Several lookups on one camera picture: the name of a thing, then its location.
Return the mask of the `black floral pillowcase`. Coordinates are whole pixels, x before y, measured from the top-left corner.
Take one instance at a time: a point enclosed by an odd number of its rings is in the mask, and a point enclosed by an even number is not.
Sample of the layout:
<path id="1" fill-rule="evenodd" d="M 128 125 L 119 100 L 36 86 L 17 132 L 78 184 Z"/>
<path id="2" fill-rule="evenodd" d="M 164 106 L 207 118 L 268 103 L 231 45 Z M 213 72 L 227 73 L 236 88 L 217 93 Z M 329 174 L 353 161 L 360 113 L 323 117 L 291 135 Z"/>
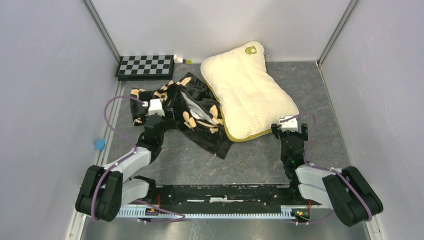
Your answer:
<path id="1" fill-rule="evenodd" d="M 233 142 L 226 134 L 220 103 L 208 85 L 191 72 L 156 90 L 132 88 L 130 111 L 134 126 L 146 122 L 142 102 L 159 99 L 170 129 L 178 129 L 205 151 L 225 159 Z"/>

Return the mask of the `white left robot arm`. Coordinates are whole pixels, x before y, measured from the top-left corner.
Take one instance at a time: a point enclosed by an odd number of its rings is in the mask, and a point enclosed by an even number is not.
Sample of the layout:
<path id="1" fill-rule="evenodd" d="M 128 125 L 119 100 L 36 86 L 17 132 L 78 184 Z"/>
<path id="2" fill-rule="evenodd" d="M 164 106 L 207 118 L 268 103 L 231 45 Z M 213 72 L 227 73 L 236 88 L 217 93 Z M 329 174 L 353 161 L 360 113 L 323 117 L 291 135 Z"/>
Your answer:
<path id="1" fill-rule="evenodd" d="M 87 169 L 75 210 L 96 220 L 111 222 L 122 207 L 135 200 L 153 203 L 157 198 L 154 180 L 133 175 L 157 159 L 169 128 L 165 114 L 148 115 L 135 148 L 109 164 L 92 165 Z"/>

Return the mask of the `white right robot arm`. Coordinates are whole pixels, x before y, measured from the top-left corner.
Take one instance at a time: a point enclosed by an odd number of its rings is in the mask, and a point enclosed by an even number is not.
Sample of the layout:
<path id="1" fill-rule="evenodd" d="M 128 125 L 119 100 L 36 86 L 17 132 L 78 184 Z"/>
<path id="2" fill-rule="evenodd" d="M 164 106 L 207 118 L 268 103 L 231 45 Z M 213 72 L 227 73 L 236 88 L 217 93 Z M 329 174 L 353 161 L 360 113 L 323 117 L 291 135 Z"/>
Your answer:
<path id="1" fill-rule="evenodd" d="M 290 180 L 288 196 L 293 203 L 319 203 L 331 209 L 347 227 L 369 221 L 384 210 L 381 199 L 356 167 L 325 168 L 304 159 L 306 124 L 298 130 L 273 123 L 271 132 L 281 141 L 280 160 Z"/>

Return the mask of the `white yellow pillow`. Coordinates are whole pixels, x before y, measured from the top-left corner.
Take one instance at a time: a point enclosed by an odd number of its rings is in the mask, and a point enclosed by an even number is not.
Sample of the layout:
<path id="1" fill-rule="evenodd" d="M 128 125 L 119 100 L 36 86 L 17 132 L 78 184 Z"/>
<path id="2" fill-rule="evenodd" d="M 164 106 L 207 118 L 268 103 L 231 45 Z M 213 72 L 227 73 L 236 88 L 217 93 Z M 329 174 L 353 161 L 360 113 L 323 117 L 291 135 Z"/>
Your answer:
<path id="1" fill-rule="evenodd" d="M 271 132 L 271 125 L 299 114 L 293 99 L 268 74 L 258 41 L 205 59 L 204 82 L 218 100 L 228 138 L 245 142 Z"/>

